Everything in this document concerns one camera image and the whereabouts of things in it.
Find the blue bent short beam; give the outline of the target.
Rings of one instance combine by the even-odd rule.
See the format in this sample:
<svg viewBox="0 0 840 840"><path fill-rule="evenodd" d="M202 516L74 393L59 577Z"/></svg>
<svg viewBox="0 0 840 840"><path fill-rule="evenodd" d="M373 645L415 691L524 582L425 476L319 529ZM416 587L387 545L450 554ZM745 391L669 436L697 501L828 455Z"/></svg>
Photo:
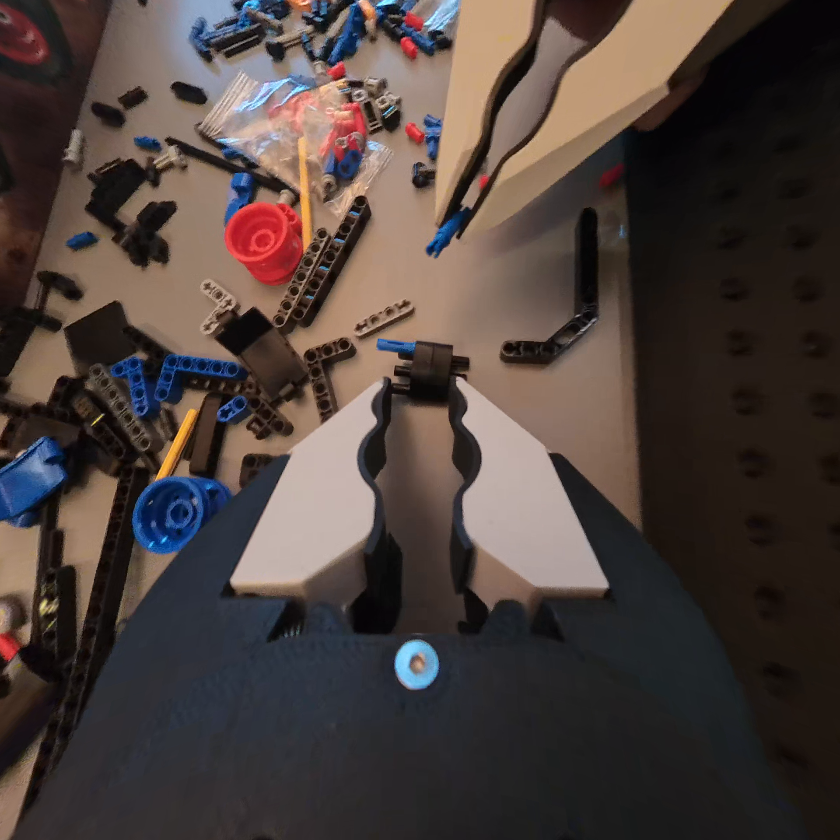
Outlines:
<svg viewBox="0 0 840 840"><path fill-rule="evenodd" d="M145 373L144 360L132 355L114 364L110 375L126 385L133 414L147 421L157 418L161 405L154 397L154 383Z"/></svg>

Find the black connector assembly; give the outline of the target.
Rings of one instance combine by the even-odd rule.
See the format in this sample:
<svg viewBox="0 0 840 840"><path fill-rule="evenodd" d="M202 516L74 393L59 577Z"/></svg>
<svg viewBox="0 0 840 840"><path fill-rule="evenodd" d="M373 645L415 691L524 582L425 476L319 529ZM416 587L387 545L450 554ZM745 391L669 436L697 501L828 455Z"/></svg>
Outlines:
<svg viewBox="0 0 840 840"><path fill-rule="evenodd" d="M392 390L422 403L445 403L451 381L465 377L470 359L454 352L450 344L417 341L412 359L401 358L394 368Z"/></svg>

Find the red wheel rim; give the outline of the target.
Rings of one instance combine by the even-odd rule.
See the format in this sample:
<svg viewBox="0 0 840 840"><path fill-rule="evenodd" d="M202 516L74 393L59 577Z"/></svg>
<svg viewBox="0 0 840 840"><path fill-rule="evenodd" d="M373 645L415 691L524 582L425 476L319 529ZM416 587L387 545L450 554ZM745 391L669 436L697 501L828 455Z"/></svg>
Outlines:
<svg viewBox="0 0 840 840"><path fill-rule="evenodd" d="M259 283L281 286L292 279L303 257L301 218L288 204L254 202L229 218L224 242Z"/></svg>

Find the blue wheel rim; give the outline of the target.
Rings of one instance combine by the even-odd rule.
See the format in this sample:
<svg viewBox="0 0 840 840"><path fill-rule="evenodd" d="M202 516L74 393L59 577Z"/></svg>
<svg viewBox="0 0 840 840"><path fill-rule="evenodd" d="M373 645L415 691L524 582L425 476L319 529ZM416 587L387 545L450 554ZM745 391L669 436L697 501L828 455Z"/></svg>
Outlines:
<svg viewBox="0 0 840 840"><path fill-rule="evenodd" d="M151 553L178 553L232 497L230 489L215 479L174 476L156 480L134 506L135 541Z"/></svg>

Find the clear bag of small pins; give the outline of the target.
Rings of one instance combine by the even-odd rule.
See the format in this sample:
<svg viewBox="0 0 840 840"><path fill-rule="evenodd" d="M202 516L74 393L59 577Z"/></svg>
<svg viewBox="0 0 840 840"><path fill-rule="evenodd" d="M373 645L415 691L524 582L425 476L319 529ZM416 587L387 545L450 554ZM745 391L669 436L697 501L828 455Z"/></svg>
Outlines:
<svg viewBox="0 0 840 840"><path fill-rule="evenodd" d="M401 105L379 78L258 81L240 72L196 131L340 215L391 163L383 119L399 123Z"/></svg>

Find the black flat clip panel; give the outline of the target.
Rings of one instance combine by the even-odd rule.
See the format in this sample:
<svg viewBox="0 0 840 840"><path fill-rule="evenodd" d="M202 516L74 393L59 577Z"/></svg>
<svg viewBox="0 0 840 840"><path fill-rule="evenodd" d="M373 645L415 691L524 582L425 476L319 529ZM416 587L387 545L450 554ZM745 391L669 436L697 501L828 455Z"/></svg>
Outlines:
<svg viewBox="0 0 840 840"><path fill-rule="evenodd" d="M257 308L229 315L213 338L246 368L270 402L296 398L308 380L308 368L299 353Z"/></svg>

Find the person's right hand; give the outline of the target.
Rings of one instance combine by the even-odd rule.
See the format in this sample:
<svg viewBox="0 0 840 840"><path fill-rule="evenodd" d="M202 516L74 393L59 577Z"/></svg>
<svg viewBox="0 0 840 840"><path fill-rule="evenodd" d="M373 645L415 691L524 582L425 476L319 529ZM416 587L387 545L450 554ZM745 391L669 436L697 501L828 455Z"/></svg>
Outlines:
<svg viewBox="0 0 840 840"><path fill-rule="evenodd" d="M633 128L638 132L650 132L666 122L698 90L707 77L709 67L706 64L670 86L668 95L639 117Z"/></svg>

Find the grey nine-hole beam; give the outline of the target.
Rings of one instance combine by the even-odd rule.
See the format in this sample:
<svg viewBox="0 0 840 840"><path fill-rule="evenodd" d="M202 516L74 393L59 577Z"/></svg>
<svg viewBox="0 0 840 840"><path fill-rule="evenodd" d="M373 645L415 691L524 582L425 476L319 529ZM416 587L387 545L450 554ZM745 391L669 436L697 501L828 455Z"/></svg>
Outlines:
<svg viewBox="0 0 840 840"><path fill-rule="evenodd" d="M298 268L287 284L286 291L272 319L275 329L280 333L287 334L295 328L296 321L293 313L302 304L303 293L309 281L314 277L322 256L331 242L332 235L327 228L320 227L315 231L310 245L302 255Z"/></svg>

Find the blue L-shaped beam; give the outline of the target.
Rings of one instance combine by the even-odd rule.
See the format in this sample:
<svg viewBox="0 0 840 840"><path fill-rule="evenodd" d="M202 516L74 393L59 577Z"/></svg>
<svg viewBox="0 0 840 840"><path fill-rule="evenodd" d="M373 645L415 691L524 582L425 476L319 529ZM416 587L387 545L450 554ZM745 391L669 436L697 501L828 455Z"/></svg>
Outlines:
<svg viewBox="0 0 840 840"><path fill-rule="evenodd" d="M158 403L177 404L185 389L221 389L236 395L242 392L247 379L246 369L236 362L169 354L154 384L154 399Z"/></svg>

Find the black seven-hole beam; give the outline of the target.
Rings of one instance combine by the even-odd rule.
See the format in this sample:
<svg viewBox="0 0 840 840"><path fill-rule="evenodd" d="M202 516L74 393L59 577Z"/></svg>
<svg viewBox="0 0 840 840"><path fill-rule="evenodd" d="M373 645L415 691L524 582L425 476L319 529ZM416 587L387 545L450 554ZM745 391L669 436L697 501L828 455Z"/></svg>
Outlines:
<svg viewBox="0 0 840 840"><path fill-rule="evenodd" d="M297 326L307 328L312 325L370 220L369 200L364 195L357 196L302 292L294 314Z"/></svg>

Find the blue tube connector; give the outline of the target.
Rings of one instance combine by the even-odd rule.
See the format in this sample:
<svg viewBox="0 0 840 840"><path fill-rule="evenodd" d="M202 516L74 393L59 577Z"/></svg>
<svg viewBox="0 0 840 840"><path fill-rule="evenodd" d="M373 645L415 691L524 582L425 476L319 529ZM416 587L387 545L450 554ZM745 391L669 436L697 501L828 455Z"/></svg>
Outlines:
<svg viewBox="0 0 840 840"><path fill-rule="evenodd" d="M233 175L227 191L224 211L225 227L240 209L253 202L256 189L255 177L249 171L238 172Z"/></svg>

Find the black angled long beam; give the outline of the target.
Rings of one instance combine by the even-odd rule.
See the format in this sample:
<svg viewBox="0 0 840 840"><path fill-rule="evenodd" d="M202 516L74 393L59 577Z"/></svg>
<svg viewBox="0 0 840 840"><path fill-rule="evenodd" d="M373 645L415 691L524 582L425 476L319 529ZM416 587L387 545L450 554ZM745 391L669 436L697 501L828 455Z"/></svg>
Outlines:
<svg viewBox="0 0 840 840"><path fill-rule="evenodd" d="M512 339L500 347L505 364L545 366L556 361L594 327L600 317L599 220L596 210L581 210L574 230L574 315L542 341Z"/></svg>

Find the black bent frame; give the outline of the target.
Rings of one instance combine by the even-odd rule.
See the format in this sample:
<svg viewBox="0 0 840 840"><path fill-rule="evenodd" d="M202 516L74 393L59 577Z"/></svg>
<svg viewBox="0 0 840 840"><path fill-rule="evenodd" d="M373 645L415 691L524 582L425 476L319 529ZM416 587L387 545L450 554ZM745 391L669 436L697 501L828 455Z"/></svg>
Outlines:
<svg viewBox="0 0 840 840"><path fill-rule="evenodd" d="M171 250L161 231L175 215L177 203L151 201L133 221L126 222L121 211L146 183L146 170L134 159L115 159L88 173L87 178L92 189L85 211L111 232L112 242L129 262L143 269L150 263L167 265Z"/></svg>

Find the black bent beam with pins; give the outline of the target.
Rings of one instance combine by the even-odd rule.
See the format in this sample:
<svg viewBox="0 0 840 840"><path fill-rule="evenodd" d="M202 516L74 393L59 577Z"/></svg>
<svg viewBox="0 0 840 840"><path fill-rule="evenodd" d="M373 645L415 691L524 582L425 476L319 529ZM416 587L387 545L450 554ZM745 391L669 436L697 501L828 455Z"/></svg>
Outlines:
<svg viewBox="0 0 840 840"><path fill-rule="evenodd" d="M2 308L1 377L3 379L11 375L36 329L49 333L57 333L62 329L62 321L46 311L50 294L56 292L69 301L79 301L83 298L83 289L68 276L53 270L41 270L37 273L36 279L38 294L32 308L26 306Z"/></svg>

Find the monster truck toy box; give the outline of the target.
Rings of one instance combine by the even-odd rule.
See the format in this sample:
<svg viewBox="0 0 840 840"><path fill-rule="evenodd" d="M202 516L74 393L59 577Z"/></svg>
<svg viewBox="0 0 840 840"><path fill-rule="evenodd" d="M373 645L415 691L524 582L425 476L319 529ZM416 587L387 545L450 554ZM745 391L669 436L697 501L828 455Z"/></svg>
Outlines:
<svg viewBox="0 0 840 840"><path fill-rule="evenodd" d="M111 1L1 2L1 303L26 296Z"/></svg>

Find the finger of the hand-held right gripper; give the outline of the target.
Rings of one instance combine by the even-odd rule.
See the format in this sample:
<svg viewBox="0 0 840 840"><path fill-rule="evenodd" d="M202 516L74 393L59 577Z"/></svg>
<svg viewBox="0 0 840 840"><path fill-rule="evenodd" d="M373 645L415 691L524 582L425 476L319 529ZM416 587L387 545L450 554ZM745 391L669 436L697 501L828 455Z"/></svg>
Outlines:
<svg viewBox="0 0 840 840"><path fill-rule="evenodd" d="M669 78L730 3L626 2L604 35L563 64L552 101L502 156L462 234L509 219L661 101Z"/></svg>
<svg viewBox="0 0 840 840"><path fill-rule="evenodd" d="M462 207L490 151L502 104L532 66L545 1L463 1L437 157L435 224Z"/></svg>

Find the black double connector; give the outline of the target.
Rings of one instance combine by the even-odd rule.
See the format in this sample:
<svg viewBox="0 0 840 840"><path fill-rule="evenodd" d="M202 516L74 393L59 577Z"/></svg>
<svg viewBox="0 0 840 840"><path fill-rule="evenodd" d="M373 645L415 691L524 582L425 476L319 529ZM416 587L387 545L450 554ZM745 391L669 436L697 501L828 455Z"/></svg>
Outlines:
<svg viewBox="0 0 840 840"><path fill-rule="evenodd" d="M250 416L246 429L257 440L265 440L273 435L288 437L295 428L289 419L276 407L261 396L253 395L248 399Z"/></svg>

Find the scattered small pins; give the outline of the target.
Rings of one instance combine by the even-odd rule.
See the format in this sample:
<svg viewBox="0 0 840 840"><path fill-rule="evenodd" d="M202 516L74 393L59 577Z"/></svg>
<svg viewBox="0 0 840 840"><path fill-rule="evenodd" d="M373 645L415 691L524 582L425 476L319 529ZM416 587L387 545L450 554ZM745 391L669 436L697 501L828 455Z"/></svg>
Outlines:
<svg viewBox="0 0 840 840"><path fill-rule="evenodd" d="M419 49L433 56L450 47L449 36L454 33L459 10L458 2L445 2L443 9L432 14L430 22L434 26L429 28L427 21L414 17L414 2L232 2L231 5L234 13L218 24L209 25L204 17L199 17L190 29L188 42L209 67L217 67L218 59L230 61L259 46L266 49L273 62L282 62L290 49L300 47L306 54L308 71L284 77L329 74L333 78L343 75L349 79L355 78L348 76L346 60L356 55L362 41L374 41L378 34L387 35L395 43L401 42L407 55L412 49ZM383 82L396 96L386 80ZM395 117L385 117L383 121L387 132L401 126ZM181 166L186 158L175 147L155 137L137 136L133 141L139 150L154 152L147 162L137 161L146 170L146 183L157 184L164 170ZM215 148L214 154L268 174L257 163L246 162L230 150L205 141Z"/></svg>

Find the long yellow axle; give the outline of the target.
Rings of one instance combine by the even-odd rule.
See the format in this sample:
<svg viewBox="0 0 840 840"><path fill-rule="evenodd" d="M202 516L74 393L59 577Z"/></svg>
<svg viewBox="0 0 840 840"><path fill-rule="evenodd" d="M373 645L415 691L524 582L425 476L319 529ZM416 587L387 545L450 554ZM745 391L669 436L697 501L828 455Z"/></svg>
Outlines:
<svg viewBox="0 0 840 840"><path fill-rule="evenodd" d="M301 136L297 140L297 157L299 168L299 205L301 218L301 240L304 248L308 248L313 240L312 201L308 173L308 147L306 138Z"/></svg>

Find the long grey beam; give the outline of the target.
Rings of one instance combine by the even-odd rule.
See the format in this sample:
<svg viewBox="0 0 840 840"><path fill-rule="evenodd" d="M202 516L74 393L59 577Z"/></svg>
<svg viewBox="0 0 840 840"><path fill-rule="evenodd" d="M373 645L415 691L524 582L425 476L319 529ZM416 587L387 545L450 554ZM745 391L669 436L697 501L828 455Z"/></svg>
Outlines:
<svg viewBox="0 0 840 840"><path fill-rule="evenodd" d="M87 388L108 408L140 455L157 456L162 451L163 439L152 421L134 412L127 386L111 376L102 364L89 365Z"/></svg>

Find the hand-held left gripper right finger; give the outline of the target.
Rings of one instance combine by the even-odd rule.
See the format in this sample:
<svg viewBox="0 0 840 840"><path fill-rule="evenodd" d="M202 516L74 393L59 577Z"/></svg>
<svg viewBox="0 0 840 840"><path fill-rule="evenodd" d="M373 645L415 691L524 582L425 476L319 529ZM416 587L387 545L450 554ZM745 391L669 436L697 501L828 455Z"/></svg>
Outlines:
<svg viewBox="0 0 840 840"><path fill-rule="evenodd" d="M461 478L449 541L461 630L478 632L503 602L532 620L548 601L601 600L608 580L550 451L459 377L449 423Z"/></svg>

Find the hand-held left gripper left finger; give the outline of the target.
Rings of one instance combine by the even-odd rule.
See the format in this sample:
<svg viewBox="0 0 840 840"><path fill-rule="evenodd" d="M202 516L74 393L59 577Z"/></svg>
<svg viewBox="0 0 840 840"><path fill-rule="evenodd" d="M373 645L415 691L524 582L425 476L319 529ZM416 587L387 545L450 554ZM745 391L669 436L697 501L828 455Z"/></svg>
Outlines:
<svg viewBox="0 0 840 840"><path fill-rule="evenodd" d="M229 584L237 595L329 604L363 634L402 607L403 555L385 521L392 380L374 381L290 451Z"/></svg>

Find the grey desk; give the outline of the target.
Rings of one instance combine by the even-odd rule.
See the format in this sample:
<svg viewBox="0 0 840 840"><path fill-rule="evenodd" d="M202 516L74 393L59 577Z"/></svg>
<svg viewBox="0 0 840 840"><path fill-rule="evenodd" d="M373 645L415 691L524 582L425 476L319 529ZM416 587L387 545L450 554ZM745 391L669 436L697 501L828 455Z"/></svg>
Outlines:
<svg viewBox="0 0 840 840"><path fill-rule="evenodd" d="M169 350L229 358L199 332L211 311L199 286L218 281L241 308L277 310L282 291L262 287L230 257L224 246L222 216L230 177L212 166L190 161L169 171L161 186L139 190L125 211L129 220L160 196L177 203L164 227L171 248L167 265L142 269L106 236L109 231L84 213L95 166L134 152L133 136L167 135L205 146L194 130L239 70L259 81L276 74L265 49L234 62L205 66L186 39L202 16L215 23L229 14L230 2L112 2L77 120L87 140L84 172L64 170L43 244L38 269L54 270L84 289L79 302L52 298L49 311L71 323L112 301L120 301L128 320ZM565 34L547 27L532 73L500 114L496 140L507 144L530 123L546 97L555 59L571 47ZM380 36L365 43L348 62L354 76L385 77L403 99L405 122L431 113L443 117L451 53L405 58ZM207 108L178 101L173 81L203 88ZM117 104L117 96L142 87L149 98L127 114L121 129L100 124L90 102ZM434 233L434 190L411 186L415 161L425 158L403 131L390 135L391 163L369 192L372 219L336 287L309 329L290 341L299 352L344 335L359 319L401 298L413 301L414 315L385 334L397 340L452 343L471 359L469 382L552 451L561 452L584 472L609 501L640 522L637 491L636 428L633 397L633 334L629 325L629 284L625 243L602 252L601 320L572 351L548 369L504 364L504 340L548 337L572 314L574 223L581 207L618 212L627 220L621 193L598 189L603 171L620 147L612 143L568 181L509 223L488 234L449 246L439 259L425 255ZM62 332L38 330L14 368L10 392L26 403L45 401L62 375L74 375ZM311 390L283 406L295 426L291 437L258 442L245 423L226 434L218 475L238 487L246 453L284 453L318 424ZM453 592L448 569L452 494L458 474L450 460L452 435L442 406L410 406L395 398L388 430L387 463L380 482L388 526L404 552L403 604L399 632L454 631L463 603ZM108 526L116 480L90 469L60 504L58 528L65 533L64 562L77 571L77 635Z"/></svg>

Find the black curved panel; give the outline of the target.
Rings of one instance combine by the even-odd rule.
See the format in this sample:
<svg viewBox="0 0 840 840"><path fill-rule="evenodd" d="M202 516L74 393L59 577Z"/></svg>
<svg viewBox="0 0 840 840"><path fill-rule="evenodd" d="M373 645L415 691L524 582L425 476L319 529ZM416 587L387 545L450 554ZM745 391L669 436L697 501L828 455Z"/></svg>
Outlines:
<svg viewBox="0 0 840 840"><path fill-rule="evenodd" d="M2 671L1 775L25 753L51 715L63 677L52 654L21 647Z"/></svg>

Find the blue folded panel piece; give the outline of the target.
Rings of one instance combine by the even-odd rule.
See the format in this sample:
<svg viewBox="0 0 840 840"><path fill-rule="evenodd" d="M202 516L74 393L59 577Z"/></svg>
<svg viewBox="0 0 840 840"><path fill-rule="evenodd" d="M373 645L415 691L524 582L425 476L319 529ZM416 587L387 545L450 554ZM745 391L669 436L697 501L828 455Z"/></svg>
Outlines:
<svg viewBox="0 0 840 840"><path fill-rule="evenodd" d="M30 528L40 509L68 480L66 456L52 437L43 436L1 469L1 521Z"/></svg>

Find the black rectangular brick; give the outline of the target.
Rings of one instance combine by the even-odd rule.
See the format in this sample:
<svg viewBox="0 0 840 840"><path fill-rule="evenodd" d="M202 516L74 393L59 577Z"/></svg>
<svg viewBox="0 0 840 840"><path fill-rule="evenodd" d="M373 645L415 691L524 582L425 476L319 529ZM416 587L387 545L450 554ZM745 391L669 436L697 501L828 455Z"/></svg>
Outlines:
<svg viewBox="0 0 840 840"><path fill-rule="evenodd" d="M203 399L189 457L189 470L193 476L207 479L216 477L226 433L226 424L217 419L217 412L223 403L223 395L217 392L207 393Z"/></svg>

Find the black square panel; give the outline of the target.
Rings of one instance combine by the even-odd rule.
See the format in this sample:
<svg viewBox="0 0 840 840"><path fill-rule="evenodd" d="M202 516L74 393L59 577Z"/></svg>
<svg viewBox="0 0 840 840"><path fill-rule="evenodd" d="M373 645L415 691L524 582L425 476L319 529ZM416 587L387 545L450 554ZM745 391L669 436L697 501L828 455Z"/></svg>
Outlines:
<svg viewBox="0 0 840 840"><path fill-rule="evenodd" d="M120 301L112 301L63 329L76 377L87 376L93 364L110 366L135 353L125 333L130 326Z"/></svg>

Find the long thin black axle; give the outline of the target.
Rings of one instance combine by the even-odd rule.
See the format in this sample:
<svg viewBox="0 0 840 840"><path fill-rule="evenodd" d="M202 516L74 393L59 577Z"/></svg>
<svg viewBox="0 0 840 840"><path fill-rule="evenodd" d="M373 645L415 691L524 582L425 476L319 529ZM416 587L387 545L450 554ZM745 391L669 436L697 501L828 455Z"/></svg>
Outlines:
<svg viewBox="0 0 840 840"><path fill-rule="evenodd" d="M188 159L200 161L202 163L205 163L206 165L210 165L215 169L227 172L231 175L252 175L255 179L255 182L259 186L270 190L273 193L280 194L283 191L290 191L294 195L298 194L298 191L294 187L292 187L287 182L283 181L282 179L276 176L264 174L260 171L257 171L256 169L251 169L245 165L234 163L233 161L225 158L221 154L211 153L209 151L191 145L185 141L178 140L172 136L167 136L164 139L168 145L175 147L178 151L182 152L184 156Z"/></svg>

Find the black L-shaped beam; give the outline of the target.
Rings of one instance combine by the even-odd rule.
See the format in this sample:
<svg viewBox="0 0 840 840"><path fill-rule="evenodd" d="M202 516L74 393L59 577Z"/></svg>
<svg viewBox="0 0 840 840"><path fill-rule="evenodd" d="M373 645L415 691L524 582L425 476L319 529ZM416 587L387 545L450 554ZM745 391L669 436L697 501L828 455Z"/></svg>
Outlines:
<svg viewBox="0 0 840 840"><path fill-rule="evenodd" d="M355 355L356 347L347 337L318 344L303 354L320 424L328 422L339 411L331 379L332 368Z"/></svg>

